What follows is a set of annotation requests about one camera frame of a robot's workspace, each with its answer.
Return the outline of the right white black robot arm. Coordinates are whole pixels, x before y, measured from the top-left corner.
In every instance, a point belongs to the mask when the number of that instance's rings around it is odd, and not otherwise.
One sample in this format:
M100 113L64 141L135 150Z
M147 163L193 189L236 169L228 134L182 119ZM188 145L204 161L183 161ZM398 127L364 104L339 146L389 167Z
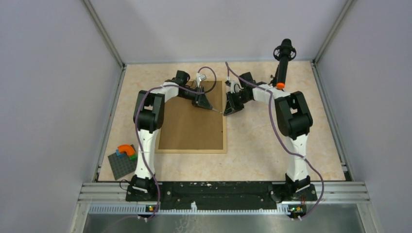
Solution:
M224 116L241 111L249 101L268 105L271 124L276 136L284 138L280 144L290 155L285 174L285 194L291 200L298 200L310 186L310 176L305 162L306 143L313 119L302 92L289 93L265 82L256 83L251 73L240 76L238 82L226 78L229 91L226 94Z

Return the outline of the wooden picture frame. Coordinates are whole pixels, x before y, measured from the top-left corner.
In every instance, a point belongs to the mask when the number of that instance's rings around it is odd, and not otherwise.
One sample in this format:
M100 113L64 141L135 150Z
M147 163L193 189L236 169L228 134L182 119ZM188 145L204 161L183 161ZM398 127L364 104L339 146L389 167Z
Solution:
M163 125L156 140L157 153L227 153L227 123L222 115L223 81L206 94L213 110L194 107L190 100L174 97L165 103Z

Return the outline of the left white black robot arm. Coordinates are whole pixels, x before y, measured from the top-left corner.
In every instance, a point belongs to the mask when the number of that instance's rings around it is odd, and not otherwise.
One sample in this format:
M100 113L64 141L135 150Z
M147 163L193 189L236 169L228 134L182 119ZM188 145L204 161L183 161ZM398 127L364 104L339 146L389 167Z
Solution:
M190 100L195 107L214 109L206 93L212 91L216 84L205 90L201 82L206 80L206 75L199 72L194 80L194 88L187 86L189 80L190 75L179 70L174 78L166 80L161 86L138 93L133 116L138 140L137 167L129 186L130 192L136 191L143 200L153 199L158 186L154 155L157 134L164 122L165 103L174 97L180 97Z

